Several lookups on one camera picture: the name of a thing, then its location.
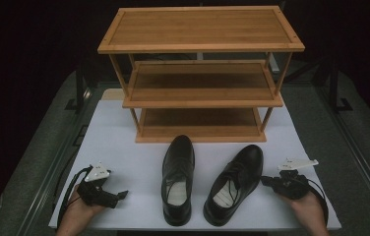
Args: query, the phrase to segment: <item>shoe insole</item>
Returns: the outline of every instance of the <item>shoe insole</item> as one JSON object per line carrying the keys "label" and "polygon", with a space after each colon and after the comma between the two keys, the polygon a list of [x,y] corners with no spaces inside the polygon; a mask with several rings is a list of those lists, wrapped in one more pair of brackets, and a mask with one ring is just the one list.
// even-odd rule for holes
{"label": "shoe insole", "polygon": [[225,185],[213,197],[214,202],[220,207],[229,208],[238,200],[238,191],[233,181],[227,181]]}
{"label": "shoe insole", "polygon": [[167,202],[174,206],[181,206],[186,201],[186,181],[174,182],[166,187]]}

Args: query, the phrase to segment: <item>wooden shoe rack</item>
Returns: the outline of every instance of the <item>wooden shoe rack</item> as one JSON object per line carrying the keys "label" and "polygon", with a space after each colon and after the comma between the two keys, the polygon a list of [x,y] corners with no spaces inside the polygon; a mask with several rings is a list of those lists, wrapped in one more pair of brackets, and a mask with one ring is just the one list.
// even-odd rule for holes
{"label": "wooden shoe rack", "polygon": [[[278,6],[120,8],[98,53],[108,54],[138,143],[265,142],[292,52],[304,45]],[[265,52],[262,60],[136,61],[143,53]],[[279,78],[271,53],[286,52]],[[127,84],[116,54],[128,54]],[[258,107],[267,107],[261,119]],[[135,109],[141,108],[138,119]]]}

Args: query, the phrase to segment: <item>table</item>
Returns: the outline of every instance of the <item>table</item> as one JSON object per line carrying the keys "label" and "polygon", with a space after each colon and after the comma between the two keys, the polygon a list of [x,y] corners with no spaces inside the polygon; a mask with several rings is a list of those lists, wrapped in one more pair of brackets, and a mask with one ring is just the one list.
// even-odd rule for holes
{"label": "table", "polygon": [[[231,230],[271,231],[300,227],[292,211],[273,193],[260,184],[242,203],[230,221],[222,227],[208,224],[203,217],[203,205],[216,176],[225,164],[248,143],[194,144],[196,164],[192,192],[192,216],[184,226],[168,225],[162,214],[160,196],[161,164],[169,144],[137,144],[136,129],[129,110],[121,108],[114,95],[121,91],[108,90],[98,103],[81,149],[76,157],[64,189],[72,176],[90,164],[102,162],[112,170],[103,189],[110,193],[129,190],[127,198],[116,209],[108,208],[91,223],[92,228],[115,230]],[[266,130],[269,141],[256,143],[264,152],[264,175],[278,176],[278,165],[286,158],[308,159],[289,113],[284,106],[271,116]],[[314,167],[299,170],[320,184]],[[328,227],[340,228],[337,215],[328,200]],[[49,226],[56,227],[58,208]]]}

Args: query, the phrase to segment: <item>human hand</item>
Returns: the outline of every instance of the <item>human hand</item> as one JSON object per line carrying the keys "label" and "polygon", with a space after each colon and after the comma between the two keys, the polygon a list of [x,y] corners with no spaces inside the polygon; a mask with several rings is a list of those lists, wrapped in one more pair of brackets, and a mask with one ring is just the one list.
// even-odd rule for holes
{"label": "human hand", "polygon": [[326,221],[324,219],[323,210],[317,197],[308,192],[306,196],[299,200],[291,200],[282,195],[279,197],[289,204],[295,213],[299,223],[307,229],[313,236],[328,236]]}
{"label": "human hand", "polygon": [[79,185],[74,187],[72,196],[68,201],[67,209],[63,215],[62,222],[57,230],[57,236],[72,236],[80,234],[87,228],[94,216],[102,212],[104,206],[88,206],[78,194]]}

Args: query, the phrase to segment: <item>black dress shoe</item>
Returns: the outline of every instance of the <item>black dress shoe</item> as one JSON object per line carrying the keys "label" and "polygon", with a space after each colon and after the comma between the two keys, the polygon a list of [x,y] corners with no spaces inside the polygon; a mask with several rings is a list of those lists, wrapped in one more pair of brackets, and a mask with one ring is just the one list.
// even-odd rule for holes
{"label": "black dress shoe", "polygon": [[191,218],[194,166],[194,149],[190,139],[176,137],[166,152],[162,166],[163,215],[170,225],[181,226]]}
{"label": "black dress shoe", "polygon": [[250,145],[242,149],[216,178],[204,204],[204,217],[214,226],[223,226],[244,199],[259,184],[263,169],[262,150]]}

